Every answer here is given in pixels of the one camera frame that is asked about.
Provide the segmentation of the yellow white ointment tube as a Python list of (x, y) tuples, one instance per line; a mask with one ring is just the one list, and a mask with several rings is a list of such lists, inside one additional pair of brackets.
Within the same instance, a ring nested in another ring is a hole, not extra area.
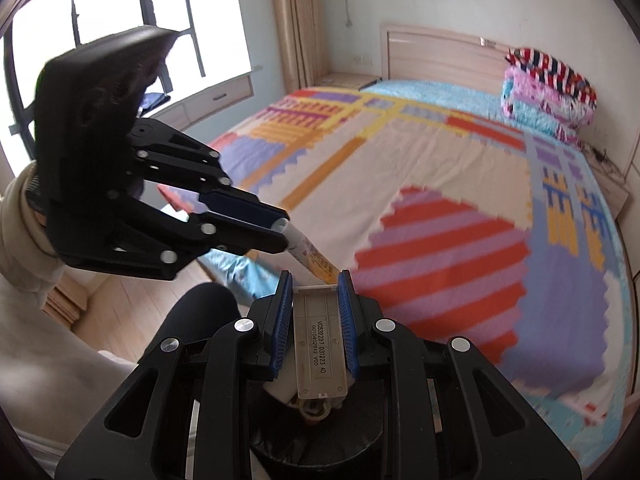
[(286, 238), (288, 252), (315, 278), (328, 285), (337, 283), (340, 271), (290, 220), (280, 218), (273, 223), (271, 229)]

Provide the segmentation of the window frame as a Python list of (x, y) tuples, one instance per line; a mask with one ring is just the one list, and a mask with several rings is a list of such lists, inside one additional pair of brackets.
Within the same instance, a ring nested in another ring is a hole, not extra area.
[(34, 157), (32, 106), (51, 58), (141, 25), (179, 36), (149, 86), (185, 108), (196, 94), (250, 72), (239, 0), (29, 0), (1, 39), (1, 145), (22, 168)]

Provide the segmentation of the left wooden nightstand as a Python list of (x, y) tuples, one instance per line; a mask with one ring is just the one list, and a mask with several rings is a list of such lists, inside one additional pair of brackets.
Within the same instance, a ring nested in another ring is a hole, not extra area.
[(329, 73), (319, 77), (314, 85), (316, 87), (332, 87), (350, 90), (363, 90), (380, 82), (380, 76), (351, 73)]

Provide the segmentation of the beige curtain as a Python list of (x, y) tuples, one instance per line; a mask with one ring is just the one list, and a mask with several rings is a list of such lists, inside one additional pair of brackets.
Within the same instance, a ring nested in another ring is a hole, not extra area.
[(313, 86), (329, 73), (320, 0), (272, 0), (286, 92)]

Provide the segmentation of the white jacket sleeve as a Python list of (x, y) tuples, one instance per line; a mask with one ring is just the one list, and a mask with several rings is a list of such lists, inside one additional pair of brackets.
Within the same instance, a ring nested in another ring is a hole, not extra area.
[(65, 266), (27, 203), (35, 171), (29, 164), (1, 199), (1, 407), (53, 474), (134, 363), (104, 356), (43, 312)]

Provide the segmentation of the folded quilt stack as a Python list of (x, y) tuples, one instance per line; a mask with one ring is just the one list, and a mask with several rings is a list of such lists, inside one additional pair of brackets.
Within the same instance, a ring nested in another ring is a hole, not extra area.
[(513, 117), (517, 105), (528, 105), (571, 129), (588, 126), (598, 106), (589, 80), (554, 56), (533, 48), (506, 52), (501, 104)]

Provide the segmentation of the wooden headboard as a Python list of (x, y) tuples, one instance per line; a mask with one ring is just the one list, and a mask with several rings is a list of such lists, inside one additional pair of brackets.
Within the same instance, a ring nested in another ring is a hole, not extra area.
[(455, 84), (498, 96), (509, 47), (482, 36), (413, 25), (381, 26), (382, 77)]

